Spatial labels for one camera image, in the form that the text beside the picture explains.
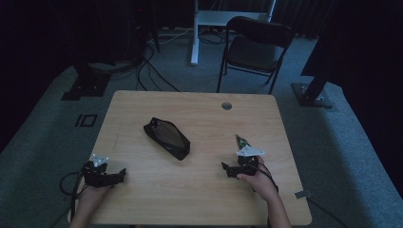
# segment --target chair leg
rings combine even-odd
[[[275,71],[273,71],[273,72],[270,74],[269,78],[268,78],[267,81],[264,83],[265,85],[268,85],[268,84],[269,84],[269,82],[270,82],[270,80],[272,79],[274,73],[275,73]]]
[[[221,87],[221,79],[222,79],[222,72],[223,72],[223,68],[224,68],[224,64],[225,64],[225,60],[222,57],[222,61],[221,61],[221,66],[220,66],[220,76],[219,76],[219,83],[217,84],[217,93],[220,93],[220,87]]]
[[[224,75],[227,75],[227,69],[228,69],[228,63],[225,61],[225,71],[224,71]]]
[[[270,89],[269,89],[268,94],[272,94],[272,92],[273,92],[273,88],[275,87],[276,79],[278,77],[278,72],[279,72],[279,69],[276,70],[275,77],[273,78],[272,85],[270,85]]]

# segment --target black cable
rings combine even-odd
[[[319,208],[320,210],[322,210],[323,212],[325,212],[326,214],[328,214],[328,216],[332,217],[333,219],[335,219],[336,221],[338,221],[338,223],[340,223],[340,225],[342,225],[343,227],[348,228],[348,226],[342,222],[339,218],[337,218],[336,216],[334,216],[331,212],[329,212],[328,210],[326,210],[324,207],[320,206],[319,204],[317,204],[316,202],[314,202],[313,200],[311,200],[310,198],[307,198],[307,200],[309,202],[311,202],[313,205],[315,205],[317,208]]]
[[[223,44],[225,44],[225,38],[224,38],[224,36],[221,35],[221,34],[219,34],[219,33],[216,32],[216,31],[213,32],[212,35],[218,36],[218,37],[220,38],[219,41],[212,41],[212,40],[209,40],[209,39],[201,38],[201,36],[205,36],[205,35],[211,35],[211,34],[201,34],[201,35],[199,35],[199,40],[200,40],[201,42],[205,43],[205,44],[208,44],[208,45],[223,45]]]
[[[138,61],[132,60],[132,62],[127,64],[127,65],[116,66],[116,67],[111,68],[111,69],[100,69],[100,68],[97,68],[95,66],[91,66],[91,69],[96,74],[106,74],[106,75],[112,74],[111,77],[110,77],[110,81],[113,81],[113,80],[121,80],[121,79],[123,79],[123,78],[128,76],[128,75],[126,75],[126,76],[121,77],[121,78],[114,78],[113,74],[115,74],[115,73],[125,73],[125,72],[130,72],[130,74],[131,74],[132,71],[135,70],[139,64],[140,63]]]
[[[278,190],[278,186],[276,185],[275,181],[273,180],[271,174],[264,172],[264,171],[263,171],[262,169],[260,169],[259,167],[256,167],[255,165],[252,165],[252,164],[250,164],[250,163],[247,163],[247,162],[246,162],[246,163],[244,163],[244,164],[248,165],[249,167],[251,167],[251,168],[253,168],[253,169],[256,169],[257,171],[259,171],[260,173],[262,173],[264,176],[266,176],[268,179],[270,179],[270,181],[273,183],[273,185],[275,185],[276,190]]]
[[[62,191],[65,195],[72,196],[73,194],[67,192],[67,191],[65,190],[65,188],[63,187],[63,182],[65,181],[66,178],[68,178],[68,177],[70,177],[70,176],[72,176],[72,175],[78,175],[78,174],[80,174],[80,173],[79,173],[79,172],[72,172],[72,173],[69,173],[69,174],[64,175],[64,176],[60,179],[60,181],[59,181],[59,188],[60,188],[60,191]]]
[[[168,81],[166,81],[166,79],[160,74],[160,72],[158,72],[158,70],[152,66],[152,64],[150,62],[148,62],[148,60],[145,59],[145,61],[154,69],[154,71],[158,74],[158,76],[160,76],[160,78],[166,82],[168,85],[170,85],[173,89],[175,89],[177,92],[179,92],[179,90],[172,84],[170,84]]]
[[[62,219],[70,210],[70,207],[68,207],[55,221],[53,221],[53,223],[51,223],[51,225],[49,226],[49,228],[53,228],[57,225],[57,223],[59,223],[60,219]]]
[[[251,168],[254,168],[254,169],[260,171],[260,173],[262,173],[263,175],[265,175],[266,177],[268,177],[268,178],[270,179],[270,181],[272,181],[273,184],[276,186],[276,184],[275,184],[275,182],[274,182],[274,180],[273,180],[273,178],[272,178],[272,176],[271,176],[270,174],[264,172],[263,170],[261,170],[261,169],[258,168],[258,167],[255,167],[255,166],[252,165],[252,164],[249,164],[249,163],[245,163],[245,164],[248,165],[248,166],[250,166]],[[259,164],[263,165],[264,168],[266,168],[267,170],[269,170],[263,163],[260,163],[260,162],[259,162]],[[320,206],[319,204],[317,204],[316,202],[314,202],[314,201],[311,200],[310,198],[306,198],[306,199],[307,199],[309,202],[311,202],[313,205],[315,205],[317,208],[321,209],[323,212],[325,212],[326,214],[328,214],[330,217],[332,217],[333,219],[335,219],[335,220],[336,220],[338,223],[340,223],[343,227],[348,228],[348,226],[347,226],[343,221],[341,221],[339,218],[337,218],[336,216],[334,216],[331,212],[329,212],[328,210],[326,210],[324,207]]]
[[[78,191],[78,187],[80,185],[80,180],[81,177],[83,176],[82,170],[83,170],[84,166],[80,169],[80,172],[77,176],[76,182],[74,184],[74,188],[73,188],[73,192],[71,195],[71,202],[70,202],[70,220],[73,220],[74,215],[75,215],[75,200],[77,199],[77,191]]]
[[[134,69],[132,72],[127,73],[125,76],[122,76],[120,78],[110,78],[109,81],[118,81],[118,80],[122,80],[125,79],[127,77],[130,77],[132,74],[134,74],[136,72],[136,69]]]
[[[148,61],[149,60],[151,60],[152,59],[152,57],[154,56],[154,49],[150,46],[150,45],[146,45],[146,47],[147,48],[149,48],[150,50],[151,50],[151,55],[150,55],[150,57],[148,57]],[[142,81],[141,81],[141,78],[140,78],[140,74],[141,74],[141,72],[142,72],[142,69],[143,69],[143,67],[145,66],[145,64],[146,64],[146,58],[145,57],[143,57],[143,59],[142,59],[142,65],[139,67],[139,69],[137,70],[137,84],[136,84],[136,90],[137,90],[137,86],[140,84],[141,86],[142,86],[142,88],[145,90],[145,91],[147,91],[147,89],[146,89],[146,87],[143,85],[143,83],[142,83]]]
[[[168,85],[170,85],[172,88],[174,88],[176,91],[178,91],[179,92],[179,90],[174,86],[174,85],[172,85],[172,84],[170,84],[162,75],[161,75],[161,73],[149,62],[151,59],[152,59],[152,57],[154,56],[154,48],[152,48],[150,45],[146,45],[146,47],[147,48],[149,48],[152,52],[151,52],[151,56],[149,57],[149,58],[143,58],[143,60],[144,60],[144,63],[140,66],[140,68],[139,68],[139,70],[138,70],[138,72],[137,72],[137,83],[138,84],[140,84],[141,86],[142,86],[142,88],[145,90],[145,91],[147,91],[147,89],[146,89],[146,87],[143,85],[143,83],[142,83],[142,80],[141,80],[141,71],[142,71],[142,69],[143,69],[143,67],[146,65],[146,64],[148,64],[148,67],[152,67],[152,69],[157,73],[157,75],[163,80],[163,81],[165,81]],[[161,91],[161,88],[156,84],[156,82],[152,79],[152,77],[151,77],[151,72],[150,72],[151,70],[148,70],[148,76],[149,76],[149,78],[151,79],[151,81],[153,82],[153,84]]]

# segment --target chair seat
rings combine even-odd
[[[275,46],[262,45],[238,36],[227,52],[227,63],[271,72],[276,70],[276,51]]]

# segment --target chair backrest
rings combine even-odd
[[[287,26],[244,16],[232,18],[226,25],[227,35],[229,30],[233,30],[252,41],[285,49],[290,46],[294,39],[293,31]]]

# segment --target black pouch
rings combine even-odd
[[[144,131],[179,161],[189,154],[190,141],[173,123],[153,117],[151,122],[144,126]]]

